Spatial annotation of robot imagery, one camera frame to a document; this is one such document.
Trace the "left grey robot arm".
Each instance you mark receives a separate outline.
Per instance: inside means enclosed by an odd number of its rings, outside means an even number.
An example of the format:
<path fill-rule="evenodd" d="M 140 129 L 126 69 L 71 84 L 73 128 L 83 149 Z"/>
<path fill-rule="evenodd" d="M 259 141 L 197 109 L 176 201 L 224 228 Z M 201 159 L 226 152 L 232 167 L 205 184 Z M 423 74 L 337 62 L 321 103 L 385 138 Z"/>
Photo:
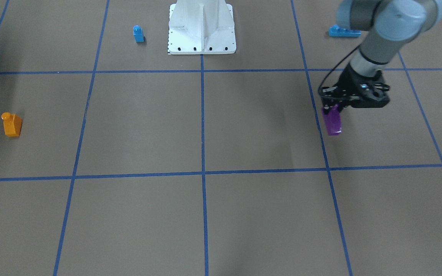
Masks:
<path fill-rule="evenodd" d="M 346 107 L 383 108 L 390 102 L 383 69 L 400 49 L 442 20 L 442 0 L 344 0 L 340 27 L 366 31 L 333 86 L 319 85 L 324 115 Z"/>

